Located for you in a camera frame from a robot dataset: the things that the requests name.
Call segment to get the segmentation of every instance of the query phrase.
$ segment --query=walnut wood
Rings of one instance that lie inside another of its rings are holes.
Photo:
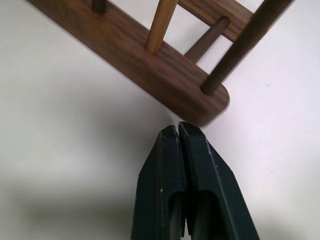
[[[29,2],[185,121],[203,126],[227,107],[224,86],[204,95],[200,86],[208,75],[166,43],[148,54],[149,31],[110,2],[104,15],[95,14],[89,0]]]
[[[193,63],[197,63],[199,59],[206,53],[211,45],[225,31],[230,24],[230,19],[227,16],[222,16],[216,23],[209,28],[208,31],[186,52],[184,55]]]
[[[107,0],[92,0],[92,10],[98,14],[107,12]]]
[[[145,49],[150,54],[159,52],[178,0],[159,0]]]
[[[178,4],[209,26],[222,16],[228,17],[230,25],[222,35],[232,42],[238,38],[253,15],[235,0],[179,0]]]
[[[269,27],[277,20],[293,0],[264,0],[254,13],[242,34],[229,48],[217,64],[208,79],[201,86],[206,95],[211,95],[216,87],[231,73],[244,56],[267,33]]]

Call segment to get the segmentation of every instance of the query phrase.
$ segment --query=white backdrop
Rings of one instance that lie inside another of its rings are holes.
[[[147,28],[158,4],[113,2]],[[230,106],[203,128],[262,240],[319,239],[319,10],[296,0],[225,81]],[[165,40],[185,53],[207,29],[177,7]],[[230,44],[220,37],[199,66],[209,73]],[[0,1],[1,239],[130,239],[139,171],[177,122],[27,2]]]

